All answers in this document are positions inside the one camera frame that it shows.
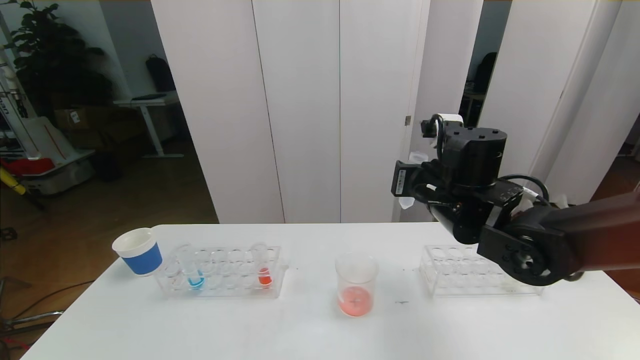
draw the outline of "wooden floor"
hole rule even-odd
[[[16,315],[55,290],[97,278],[117,257],[111,242],[128,230],[218,222],[191,144],[173,144],[167,150],[185,157],[140,159],[114,183],[92,179],[58,197],[42,199],[45,213],[13,191],[0,190],[0,227],[14,227],[19,234],[17,240],[0,244],[0,275],[32,284],[26,289],[6,286],[3,317]],[[55,295],[25,315],[65,309],[87,286]],[[31,343],[39,335],[15,340]],[[22,353],[13,350],[12,360]]]

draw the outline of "floor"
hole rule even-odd
[[[591,201],[632,192],[640,182],[640,162],[633,158],[616,158]],[[608,271],[620,286],[640,299],[640,269]]]
[[[116,259],[111,242],[128,230],[218,222],[193,146],[175,143],[166,150],[185,157],[140,159],[114,183],[92,179],[58,197],[42,199],[45,213],[13,191],[0,189],[0,227],[14,227],[19,234],[17,240],[0,244],[0,275],[32,284],[5,287],[3,317],[16,315],[53,291],[97,278]],[[65,309],[87,286],[61,292],[25,316]],[[14,340],[32,343],[40,333]],[[11,359],[23,353],[12,350]]]

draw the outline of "yellow object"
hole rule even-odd
[[[11,174],[9,174],[9,171],[5,170],[3,167],[0,167],[0,181],[5,183],[20,195],[24,195],[24,193],[27,192],[27,189],[20,183],[18,183],[18,181]]]

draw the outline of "test tube rack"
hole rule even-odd
[[[436,297],[541,295],[544,289],[515,280],[470,245],[425,246],[420,273],[429,294]]]
[[[179,261],[179,251],[190,247],[197,272],[188,274]],[[154,272],[169,297],[277,298],[286,265],[280,247],[266,247],[265,261],[257,264],[250,248],[193,247],[174,249]]]

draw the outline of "test tube with blue liquid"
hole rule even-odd
[[[198,270],[196,251],[191,245],[183,245],[176,252],[178,263],[192,288],[199,288],[204,283],[204,276]]]

